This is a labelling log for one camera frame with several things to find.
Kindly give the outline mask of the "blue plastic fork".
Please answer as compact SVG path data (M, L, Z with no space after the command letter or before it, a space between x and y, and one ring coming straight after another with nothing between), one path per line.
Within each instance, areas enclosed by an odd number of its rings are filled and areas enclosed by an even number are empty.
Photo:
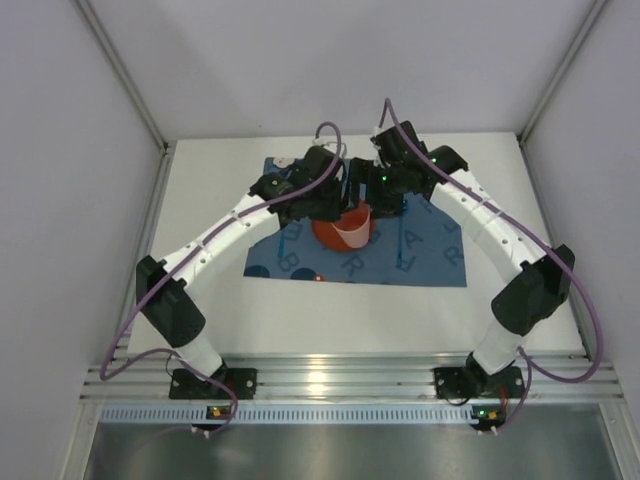
M286 231L283 229L280 231L280 239L278 245L277 258L282 259L285 254L285 244L286 244Z

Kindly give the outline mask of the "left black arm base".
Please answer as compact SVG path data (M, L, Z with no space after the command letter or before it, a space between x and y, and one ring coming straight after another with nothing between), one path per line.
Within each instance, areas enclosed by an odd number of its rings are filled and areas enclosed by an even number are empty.
M239 400L252 400L256 393L258 371L254 368L228 368L217 377ZM171 400L224 400L225 390L201 380L186 369L175 369L169 389Z

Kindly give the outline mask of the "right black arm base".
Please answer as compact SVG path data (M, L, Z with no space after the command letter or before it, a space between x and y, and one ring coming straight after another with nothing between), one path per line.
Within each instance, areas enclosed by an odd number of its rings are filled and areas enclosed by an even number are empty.
M519 399L525 381L520 368L510 366L500 373L473 374L464 367L437 367L433 370L436 397L442 400Z

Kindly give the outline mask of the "blue letter-print placemat cloth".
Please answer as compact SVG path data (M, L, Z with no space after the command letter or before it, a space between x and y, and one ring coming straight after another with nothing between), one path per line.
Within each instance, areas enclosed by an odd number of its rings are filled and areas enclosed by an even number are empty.
M364 206L337 224L295 221L248 251L246 277L416 287L467 286L460 227L420 195L396 218Z

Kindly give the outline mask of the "red round plate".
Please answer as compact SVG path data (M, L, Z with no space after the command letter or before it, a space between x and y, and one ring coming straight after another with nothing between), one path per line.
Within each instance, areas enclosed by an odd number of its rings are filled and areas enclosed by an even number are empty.
M371 235L368 243L370 242L373 236L374 228L375 228L375 223L371 221ZM336 238L335 238L335 233L332 229L332 223L313 221L311 223L311 229L315 238L320 242L322 246L336 252L347 252L347 251L338 251L335 249Z

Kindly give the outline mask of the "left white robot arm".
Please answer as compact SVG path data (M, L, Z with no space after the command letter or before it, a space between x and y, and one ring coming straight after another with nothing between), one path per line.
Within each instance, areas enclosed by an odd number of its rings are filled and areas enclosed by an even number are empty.
M334 221L341 214L344 161L322 146L281 172L262 175L215 225L175 252L136 266L136 311L180 361L218 380L225 362L203 333L196 297L241 253L304 218Z

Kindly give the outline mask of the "blue plastic spoon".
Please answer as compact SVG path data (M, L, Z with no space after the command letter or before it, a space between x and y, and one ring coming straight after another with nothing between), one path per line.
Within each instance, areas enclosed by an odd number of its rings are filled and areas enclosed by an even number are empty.
M403 198L401 202L401 211L398 216L398 229L397 229L397 253L396 253L396 268L400 269L403 265L403 232L404 232L404 217L407 213L407 200Z

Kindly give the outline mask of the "pink plastic cup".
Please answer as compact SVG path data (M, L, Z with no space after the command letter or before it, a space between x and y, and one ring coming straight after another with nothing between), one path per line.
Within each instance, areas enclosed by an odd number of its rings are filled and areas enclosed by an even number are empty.
M363 200L355 209L344 213L332 223L335 233L335 249L338 251L357 250L366 246L371 235L371 211Z

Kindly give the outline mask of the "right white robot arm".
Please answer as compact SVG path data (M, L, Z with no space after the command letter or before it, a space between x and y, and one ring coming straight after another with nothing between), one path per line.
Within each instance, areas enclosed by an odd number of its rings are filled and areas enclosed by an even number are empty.
M353 159L345 202L360 188L374 219L405 212L405 198L418 195L448 215L482 250L504 281L491 302L494 321L466 360L466 374L478 389L509 367L533 328L554 314L568 295L575 256L561 245L545 252L507 222L502 211L451 147L428 150L413 125L403 121L376 128L370 139L374 161Z

